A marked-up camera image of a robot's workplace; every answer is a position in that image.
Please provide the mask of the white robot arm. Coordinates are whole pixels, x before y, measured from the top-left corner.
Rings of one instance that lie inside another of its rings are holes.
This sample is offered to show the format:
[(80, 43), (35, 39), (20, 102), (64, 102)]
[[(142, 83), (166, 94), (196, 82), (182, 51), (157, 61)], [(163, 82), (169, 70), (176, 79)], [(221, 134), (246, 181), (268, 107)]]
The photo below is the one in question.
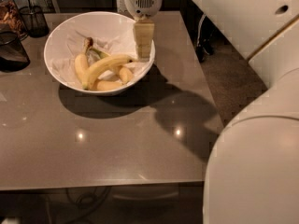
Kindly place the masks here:
[(267, 87), (210, 154), (204, 224), (299, 224), (299, 0), (192, 0)]

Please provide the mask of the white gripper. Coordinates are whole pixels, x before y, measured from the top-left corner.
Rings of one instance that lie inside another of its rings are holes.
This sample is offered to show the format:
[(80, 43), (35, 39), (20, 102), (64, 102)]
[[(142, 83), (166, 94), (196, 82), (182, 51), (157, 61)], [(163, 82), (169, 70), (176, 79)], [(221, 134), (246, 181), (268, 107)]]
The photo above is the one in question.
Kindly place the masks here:
[(150, 59), (155, 24), (148, 18), (158, 13), (162, 2), (163, 0), (124, 0), (128, 12), (135, 20), (139, 20), (133, 28), (135, 51), (139, 61), (147, 62)]

